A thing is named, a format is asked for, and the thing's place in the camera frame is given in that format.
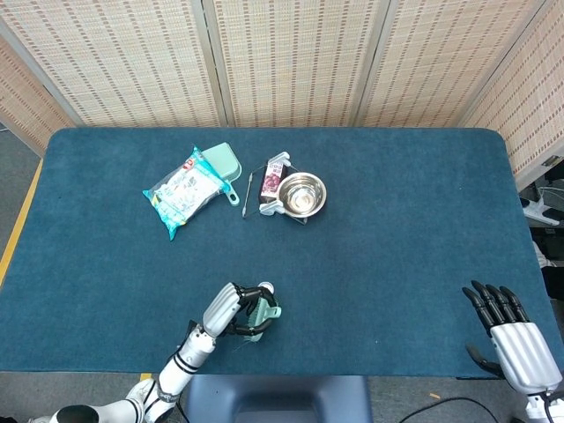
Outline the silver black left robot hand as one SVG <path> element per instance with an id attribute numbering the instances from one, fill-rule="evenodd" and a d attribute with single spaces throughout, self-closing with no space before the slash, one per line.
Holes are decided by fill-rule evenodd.
<path id="1" fill-rule="evenodd" d="M 203 328 L 214 338 L 239 335 L 257 342 L 281 313 L 270 283 L 253 287 L 227 283 L 204 311 Z"/>

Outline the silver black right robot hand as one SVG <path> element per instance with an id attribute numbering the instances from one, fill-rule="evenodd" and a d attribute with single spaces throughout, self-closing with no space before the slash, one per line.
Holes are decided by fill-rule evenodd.
<path id="1" fill-rule="evenodd" d="M 462 288 L 481 322 L 497 360 L 488 360 L 478 347 L 465 346 L 483 371 L 508 382 L 525 396 L 550 394 L 563 376 L 539 327 L 531 321 L 515 293 L 505 286 L 473 280 Z"/>

